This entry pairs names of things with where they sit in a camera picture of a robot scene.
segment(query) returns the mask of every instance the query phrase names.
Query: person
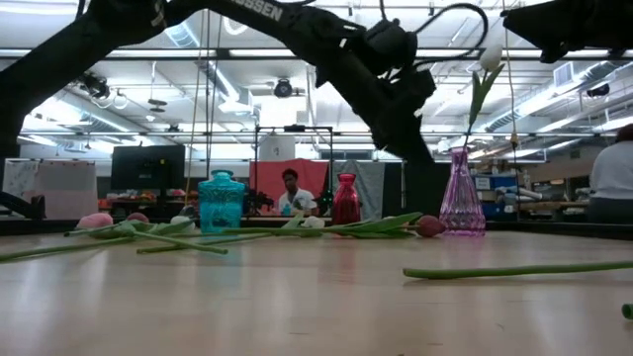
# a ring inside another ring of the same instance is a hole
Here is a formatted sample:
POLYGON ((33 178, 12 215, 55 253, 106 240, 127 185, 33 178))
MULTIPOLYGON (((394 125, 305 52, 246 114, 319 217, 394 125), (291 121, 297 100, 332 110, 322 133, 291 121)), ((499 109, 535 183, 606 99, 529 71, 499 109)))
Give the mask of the person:
POLYGON ((621 128, 615 144, 597 156, 589 184, 591 223, 633 223, 633 124, 621 128))
POLYGON ((307 215, 318 215, 315 196, 297 185, 299 179, 297 171, 288 168, 281 176, 286 186, 286 193, 279 198, 279 212, 282 215, 289 215, 291 211, 304 211, 307 215))

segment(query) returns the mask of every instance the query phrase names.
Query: pink glass vase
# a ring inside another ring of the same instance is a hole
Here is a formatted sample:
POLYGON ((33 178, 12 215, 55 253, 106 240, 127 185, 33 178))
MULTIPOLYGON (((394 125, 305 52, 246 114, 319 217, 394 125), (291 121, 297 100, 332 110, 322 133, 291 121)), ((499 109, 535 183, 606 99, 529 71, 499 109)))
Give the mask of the pink glass vase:
POLYGON ((468 169, 468 149, 451 149, 451 177, 444 192, 439 219, 446 226, 445 234, 483 236, 486 218, 477 197, 468 169))
POLYGON ((360 222, 360 204, 358 193, 354 188, 356 175, 351 173, 341 173, 338 175, 338 189, 334 195, 334 205, 332 207, 332 223, 346 224, 360 222))

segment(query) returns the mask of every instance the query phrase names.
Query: monitor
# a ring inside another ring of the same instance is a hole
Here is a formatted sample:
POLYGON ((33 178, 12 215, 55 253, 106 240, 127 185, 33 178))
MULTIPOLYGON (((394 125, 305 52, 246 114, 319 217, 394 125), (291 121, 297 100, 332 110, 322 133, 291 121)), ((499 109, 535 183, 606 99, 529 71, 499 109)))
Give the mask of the monitor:
POLYGON ((118 146, 112 154, 112 189, 182 189, 185 146, 118 146))

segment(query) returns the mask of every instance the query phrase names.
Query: fluorescent light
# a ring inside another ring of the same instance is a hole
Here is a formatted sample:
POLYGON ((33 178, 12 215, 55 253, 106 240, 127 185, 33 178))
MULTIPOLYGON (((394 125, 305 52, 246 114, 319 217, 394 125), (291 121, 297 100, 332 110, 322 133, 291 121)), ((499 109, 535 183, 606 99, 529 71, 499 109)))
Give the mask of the fluorescent light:
POLYGON ((415 56, 418 57, 450 57, 464 54, 465 49, 418 49, 415 56))
POLYGON ((28 137, 24 137, 24 136, 18 136, 18 138, 23 139, 23 140, 27 140, 27 141, 31 141, 31 142, 35 142, 35 143, 39 143, 39 144, 43 144, 43 145, 49 145, 49 146, 57 146, 57 143, 51 139, 48 139, 46 137, 42 137, 40 135, 36 135, 36 134, 31 134, 28 137))
MULTIPOLYGON (((525 157, 526 155, 534 154, 540 149, 518 149, 516 151, 516 157, 525 157)), ((506 153, 503 158, 514 158, 514 152, 506 153)))
POLYGON ((23 15, 74 15, 77 2, 6 1, 0 3, 0 12, 23 15))
POLYGON ((572 123, 573 121, 574 120, 572 120, 572 119, 559 120, 559 121, 554 122, 554 123, 552 123, 550 125, 546 125, 546 126, 542 127, 541 129, 537 130, 537 132, 538 133, 548 133, 550 131, 560 129, 563 126, 572 123))
POLYGON ((572 144, 572 143, 576 143, 576 142, 578 142, 578 141, 579 141, 579 139, 578 139, 578 138, 577 138, 577 139, 570 139, 570 140, 568 140, 568 141, 564 141, 564 142, 561 142, 561 143, 556 143, 556 144, 554 144, 554 145, 550 146, 550 147, 549 147, 549 148, 547 148, 547 149, 548 149, 548 150, 561 149, 561 148, 563 148, 563 147, 566 147, 566 146, 568 146, 568 145, 570 145, 570 144, 572 144))
MULTIPOLYGON (((199 49, 115 49, 107 58, 136 58, 136 57, 194 57, 199 55, 199 49)), ((214 50, 209 51, 209 56, 216 56, 214 50)))
POLYGON ((231 49, 228 51, 234 56, 290 56, 295 55, 289 49, 231 49))
POLYGON ((611 130, 620 129, 620 128, 625 127, 625 126, 627 126, 629 124, 633 124, 633 117, 611 120, 608 123, 605 123, 605 124, 602 124, 600 126, 597 126, 597 127, 593 128, 593 131, 594 132, 611 131, 611 130))
POLYGON ((252 112, 253 110, 251 106, 241 104, 233 100, 228 100, 219 104, 218 109, 220 109, 223 113, 243 113, 252 112))

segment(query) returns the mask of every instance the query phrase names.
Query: wooden table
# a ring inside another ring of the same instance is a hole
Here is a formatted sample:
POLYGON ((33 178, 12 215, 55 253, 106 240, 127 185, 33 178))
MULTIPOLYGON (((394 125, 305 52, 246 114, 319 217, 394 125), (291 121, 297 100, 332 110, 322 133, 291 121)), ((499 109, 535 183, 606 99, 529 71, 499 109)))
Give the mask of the wooden table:
MULTIPOLYGON (((69 239, 4 238, 11 251, 69 239)), ((415 281, 403 267, 630 259, 624 241, 270 238, 217 256, 135 247, 0 265, 0 355, 631 355, 633 271, 415 281)))

